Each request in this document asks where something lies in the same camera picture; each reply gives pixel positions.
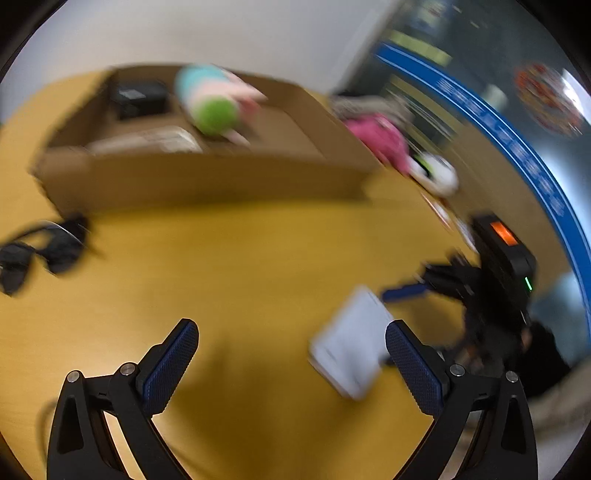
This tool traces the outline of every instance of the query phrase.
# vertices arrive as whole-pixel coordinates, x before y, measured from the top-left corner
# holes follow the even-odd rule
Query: pink fabric
[[[403,175],[408,175],[408,144],[386,116],[380,113],[366,115],[347,120],[345,125],[383,164],[391,165]]]

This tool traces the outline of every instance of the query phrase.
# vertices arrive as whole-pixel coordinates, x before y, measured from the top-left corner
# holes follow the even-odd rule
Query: white wall
[[[0,84],[5,121],[44,84],[100,67],[208,62],[326,92],[400,0],[69,0]]]

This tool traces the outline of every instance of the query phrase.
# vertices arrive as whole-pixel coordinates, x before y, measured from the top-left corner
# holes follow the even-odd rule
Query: cardboard box
[[[240,74],[268,97],[241,133],[248,146],[204,138],[171,96],[171,111],[120,121],[109,94],[120,81],[158,79],[174,92],[180,66],[116,70],[56,131],[33,173],[62,215],[196,201],[359,198],[362,183],[381,168],[346,127],[301,87]],[[203,153],[131,151],[92,155],[84,146],[130,132],[177,125]]]

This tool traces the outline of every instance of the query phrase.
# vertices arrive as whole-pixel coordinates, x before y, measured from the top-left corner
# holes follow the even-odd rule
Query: metal screw
[[[511,370],[509,370],[506,374],[505,374],[505,378],[510,381],[511,383],[516,383],[519,380],[519,375],[517,375],[515,372],[512,372]]]
[[[125,364],[119,369],[119,371],[121,372],[121,375],[131,375],[135,371],[135,365]]]
[[[66,380],[68,380],[68,382],[70,382],[70,383],[74,383],[79,378],[80,378],[80,372],[78,370],[72,370],[70,373],[68,373]]]
[[[464,367],[462,367],[461,365],[458,364],[453,364],[450,368],[449,368],[449,372],[454,376],[454,377],[462,377],[465,373],[466,373],[466,369]]]

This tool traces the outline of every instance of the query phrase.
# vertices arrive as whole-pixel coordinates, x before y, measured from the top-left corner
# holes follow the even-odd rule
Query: black box
[[[119,83],[111,98],[120,120],[168,111],[168,90],[157,80]]]

